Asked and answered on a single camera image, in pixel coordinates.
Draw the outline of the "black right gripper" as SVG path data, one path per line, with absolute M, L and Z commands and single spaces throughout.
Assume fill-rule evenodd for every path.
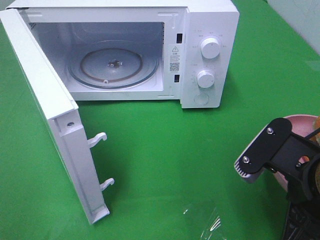
M 320 190 L 316 183 L 316 170 L 320 166 L 320 154 L 296 167 L 297 173 L 286 176 L 287 199 L 292 203 L 318 202 Z

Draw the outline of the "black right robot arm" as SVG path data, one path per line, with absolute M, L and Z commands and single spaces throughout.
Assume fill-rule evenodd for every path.
M 286 173 L 287 200 L 284 240 L 318 240 L 320 238 L 320 155 L 304 163 L 294 157 Z

